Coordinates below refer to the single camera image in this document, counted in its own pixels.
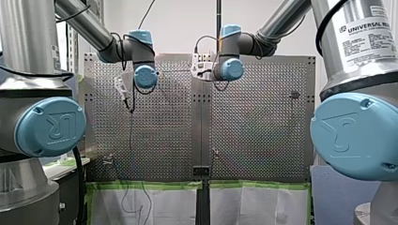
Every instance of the white wall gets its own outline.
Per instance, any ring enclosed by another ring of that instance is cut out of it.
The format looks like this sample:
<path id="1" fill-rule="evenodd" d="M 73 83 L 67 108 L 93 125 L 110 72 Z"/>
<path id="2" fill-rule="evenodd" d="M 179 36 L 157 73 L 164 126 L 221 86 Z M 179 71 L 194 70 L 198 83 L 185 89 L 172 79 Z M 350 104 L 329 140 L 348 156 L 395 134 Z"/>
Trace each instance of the white wall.
<path id="1" fill-rule="evenodd" d="M 111 31 L 125 34 L 136 29 L 152 0 L 104 0 L 104 22 Z M 394 33 L 398 37 L 394 0 L 384 0 Z M 245 31 L 255 32 L 272 15 L 282 0 L 223 0 L 222 23 L 240 24 Z M 150 30 L 157 53 L 191 53 L 195 41 L 202 35 L 216 33 L 216 0 L 158 0 L 145 20 L 144 29 Z M 327 83 L 322 58 L 314 44 L 316 27 L 310 12 L 302 26 L 283 39 L 277 54 L 317 56 L 316 93 Z M 201 52 L 214 51 L 213 40 L 203 41 Z"/>

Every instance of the black pole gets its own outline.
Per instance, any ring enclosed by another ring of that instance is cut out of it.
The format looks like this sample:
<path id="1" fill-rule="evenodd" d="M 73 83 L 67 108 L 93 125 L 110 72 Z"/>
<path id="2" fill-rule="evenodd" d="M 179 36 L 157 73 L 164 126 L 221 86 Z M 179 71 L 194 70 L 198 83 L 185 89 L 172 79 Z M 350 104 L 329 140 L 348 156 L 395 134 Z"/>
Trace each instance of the black pole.
<path id="1" fill-rule="evenodd" d="M 220 31 L 222 29 L 222 0 L 217 0 L 217 39 L 220 38 Z M 217 41 L 217 52 L 220 49 L 220 43 Z"/>

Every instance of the universal robots logo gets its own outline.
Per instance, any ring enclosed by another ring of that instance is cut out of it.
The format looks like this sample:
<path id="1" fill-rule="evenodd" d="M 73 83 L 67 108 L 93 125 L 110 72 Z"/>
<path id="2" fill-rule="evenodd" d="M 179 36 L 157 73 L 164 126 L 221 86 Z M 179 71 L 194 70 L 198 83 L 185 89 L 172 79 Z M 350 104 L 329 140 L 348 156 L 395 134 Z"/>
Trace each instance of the universal robots logo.
<path id="1" fill-rule="evenodd" d="M 75 112 L 50 114 L 47 122 L 51 125 L 48 144 L 63 143 L 76 138 Z"/>
<path id="2" fill-rule="evenodd" d="M 344 25 L 344 26 L 342 26 L 342 28 L 340 28 L 340 33 L 344 33 L 345 31 L 347 31 L 346 25 Z"/>

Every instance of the metal bracket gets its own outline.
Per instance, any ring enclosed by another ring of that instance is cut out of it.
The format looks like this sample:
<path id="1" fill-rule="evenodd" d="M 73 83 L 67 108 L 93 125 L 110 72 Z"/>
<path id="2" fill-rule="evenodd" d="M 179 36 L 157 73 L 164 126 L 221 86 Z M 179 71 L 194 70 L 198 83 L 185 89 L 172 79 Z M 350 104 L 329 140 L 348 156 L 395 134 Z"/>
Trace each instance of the metal bracket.
<path id="1" fill-rule="evenodd" d="M 191 74 L 194 78 L 208 82 L 213 81 L 213 68 L 214 63 L 211 61 L 210 54 L 194 53 L 192 55 Z"/>
<path id="2" fill-rule="evenodd" d="M 193 176 L 209 176 L 210 168 L 208 166 L 194 166 Z"/>
<path id="3" fill-rule="evenodd" d="M 300 93 L 298 91 L 292 91 L 289 97 L 292 99 L 298 99 L 300 97 Z"/>

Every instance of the white fabric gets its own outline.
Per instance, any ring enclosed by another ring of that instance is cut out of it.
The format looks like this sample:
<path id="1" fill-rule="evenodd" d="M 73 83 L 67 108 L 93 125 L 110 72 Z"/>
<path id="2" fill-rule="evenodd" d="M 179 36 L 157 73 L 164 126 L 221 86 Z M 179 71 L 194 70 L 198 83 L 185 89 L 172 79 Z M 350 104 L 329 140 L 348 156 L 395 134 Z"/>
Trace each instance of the white fabric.
<path id="1" fill-rule="evenodd" d="M 145 193 L 130 189 L 121 206 L 126 190 L 95 190 L 92 200 L 92 225 L 143 225 L 149 210 Z M 196 190 L 147 190 L 152 210 L 146 225 L 194 225 Z"/>
<path id="2" fill-rule="evenodd" d="M 306 225 L 308 190 L 264 187 L 210 190 L 211 224 Z"/>

